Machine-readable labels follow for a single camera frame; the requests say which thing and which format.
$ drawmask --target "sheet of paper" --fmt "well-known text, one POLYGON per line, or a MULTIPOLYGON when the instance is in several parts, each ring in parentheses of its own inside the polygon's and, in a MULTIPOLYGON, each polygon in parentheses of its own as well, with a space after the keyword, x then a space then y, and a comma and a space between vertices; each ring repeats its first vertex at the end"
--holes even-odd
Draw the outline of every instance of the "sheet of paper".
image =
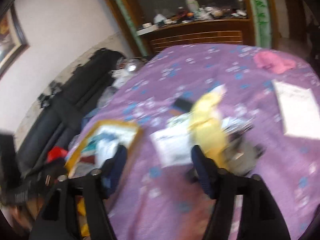
POLYGON ((282 115, 284 134, 320 139, 319 106, 311 89, 273 80, 282 115))
POLYGON ((163 168, 192 163, 191 148, 193 144, 186 129, 180 129, 177 125, 154 132, 150 137, 163 168))

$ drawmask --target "red object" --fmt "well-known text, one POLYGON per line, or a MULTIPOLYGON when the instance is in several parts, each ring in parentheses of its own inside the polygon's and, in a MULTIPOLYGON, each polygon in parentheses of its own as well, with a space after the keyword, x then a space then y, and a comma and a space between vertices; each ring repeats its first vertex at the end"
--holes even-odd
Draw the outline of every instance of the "red object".
POLYGON ((66 151, 65 149, 59 146, 55 146, 51 149, 50 152, 48 152, 47 163, 52 162, 58 158, 65 158, 67 154, 68 154, 68 151, 66 151))

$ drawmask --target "door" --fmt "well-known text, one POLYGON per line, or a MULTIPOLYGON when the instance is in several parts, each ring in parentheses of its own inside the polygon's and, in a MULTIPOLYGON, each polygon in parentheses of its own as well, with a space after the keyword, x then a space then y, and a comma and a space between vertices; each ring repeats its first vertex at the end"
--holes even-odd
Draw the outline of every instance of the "door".
POLYGON ((290 39, 307 40, 307 22, 302 0, 285 0, 289 18, 290 39))

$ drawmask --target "wooden picture frame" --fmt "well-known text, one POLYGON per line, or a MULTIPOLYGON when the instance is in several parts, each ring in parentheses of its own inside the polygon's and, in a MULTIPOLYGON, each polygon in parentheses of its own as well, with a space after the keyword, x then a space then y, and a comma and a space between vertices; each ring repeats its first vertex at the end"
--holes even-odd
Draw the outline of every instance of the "wooden picture frame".
POLYGON ((0 19, 0 79, 27 47, 27 41, 12 5, 0 19))

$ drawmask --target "purple bedsheet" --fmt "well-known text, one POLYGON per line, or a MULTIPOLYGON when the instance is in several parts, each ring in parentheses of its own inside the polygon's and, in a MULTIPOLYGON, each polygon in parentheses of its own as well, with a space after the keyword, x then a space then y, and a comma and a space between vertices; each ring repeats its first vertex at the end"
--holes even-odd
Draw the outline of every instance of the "purple bedsheet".
POLYGON ((177 97, 196 101, 221 84, 227 88, 219 105, 223 115, 254 117, 254 129, 246 136, 253 144, 267 147, 254 172, 263 177, 273 194, 292 239, 305 231, 320 203, 320 141, 283 135, 271 80, 311 88, 318 102, 320 83, 305 61, 282 52, 275 51, 295 60, 297 68, 281 75, 256 68, 253 56, 260 50, 227 44, 167 48, 84 128, 79 139, 101 119, 134 120, 144 129, 135 148, 139 157, 109 213, 119 240, 202 238, 214 202, 198 184, 185 180, 189 166, 160 168, 149 135, 165 127, 172 117, 168 110, 177 97))

